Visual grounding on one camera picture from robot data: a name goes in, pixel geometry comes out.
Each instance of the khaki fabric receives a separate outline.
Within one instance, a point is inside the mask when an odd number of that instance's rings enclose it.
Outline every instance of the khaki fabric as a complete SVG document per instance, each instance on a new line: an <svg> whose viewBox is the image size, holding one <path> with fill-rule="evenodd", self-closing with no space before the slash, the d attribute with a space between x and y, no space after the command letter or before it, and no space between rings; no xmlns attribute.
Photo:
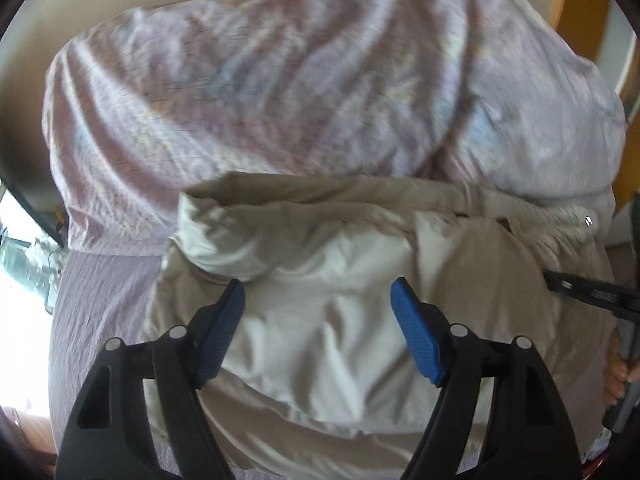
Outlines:
<svg viewBox="0 0 640 480"><path fill-rule="evenodd" d="M228 174L180 197L145 331L187 324L239 278L246 312L223 370L200 391L223 452L296 479L398 478L438 391L406 350L392 281L406 277L480 337L529 336L565 394L609 316L549 293L540 269L610 278L597 229L579 206L543 209L465 184ZM486 384L470 454L490 397ZM148 403L162 434L151 390ZM597 435L599 416L580 422L588 434L578 440Z"/></svg>

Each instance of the bed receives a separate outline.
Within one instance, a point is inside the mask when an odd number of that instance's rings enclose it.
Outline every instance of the bed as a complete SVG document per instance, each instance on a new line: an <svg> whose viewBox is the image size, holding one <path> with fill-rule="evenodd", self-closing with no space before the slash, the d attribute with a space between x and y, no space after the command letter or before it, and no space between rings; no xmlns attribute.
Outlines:
<svg viewBox="0 0 640 480"><path fill-rule="evenodd" d="M62 46L70 36L134 5L152 6L181 0L93 0L98 10L85 9L70 14L73 20L60 28L60 42L48 43L42 62ZM17 77L19 67L13 77ZM58 306L52 330L50 359L50 398L54 438L59 443L66 416L73 402L70 393L77 390L86 374L98 345L112 335L119 335L127 343L137 342L143 322L143 305L148 301L152 283L160 269L158 246L144 256L109 256L72 251L61 284ZM604 354L604 347L598 349ZM600 405L600 392L586 385L600 380L601 360L575 383L567 400L572 420L580 421L581 413ZM162 457L168 468L170 456Z"/></svg>

